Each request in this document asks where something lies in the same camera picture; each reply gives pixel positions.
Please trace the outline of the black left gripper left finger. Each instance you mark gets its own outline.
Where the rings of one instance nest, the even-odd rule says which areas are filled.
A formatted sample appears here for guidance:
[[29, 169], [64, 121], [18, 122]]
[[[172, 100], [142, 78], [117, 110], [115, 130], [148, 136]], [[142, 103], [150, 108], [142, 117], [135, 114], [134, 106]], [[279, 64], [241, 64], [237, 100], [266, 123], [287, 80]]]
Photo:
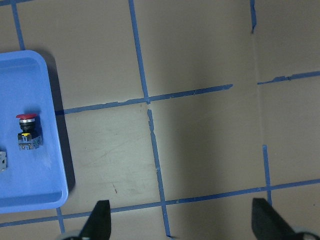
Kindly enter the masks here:
[[80, 231], [81, 240], [109, 240], [111, 236], [111, 208], [109, 200], [99, 200]]

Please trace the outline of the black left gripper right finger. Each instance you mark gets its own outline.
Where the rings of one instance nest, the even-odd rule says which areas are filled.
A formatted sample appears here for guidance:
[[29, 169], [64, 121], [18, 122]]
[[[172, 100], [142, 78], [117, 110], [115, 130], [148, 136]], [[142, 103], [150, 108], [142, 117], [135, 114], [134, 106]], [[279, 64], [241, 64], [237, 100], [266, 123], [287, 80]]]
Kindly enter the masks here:
[[257, 240], [285, 240], [296, 234], [264, 198], [253, 198], [251, 229]]

